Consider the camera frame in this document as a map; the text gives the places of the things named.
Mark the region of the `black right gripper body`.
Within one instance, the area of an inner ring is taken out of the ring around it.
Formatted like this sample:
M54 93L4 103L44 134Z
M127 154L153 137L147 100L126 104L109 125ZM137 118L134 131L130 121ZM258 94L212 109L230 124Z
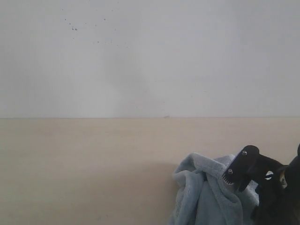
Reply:
M300 149L287 165L261 155L256 146L250 177L257 184L259 203L251 213L254 225L298 225L300 223Z

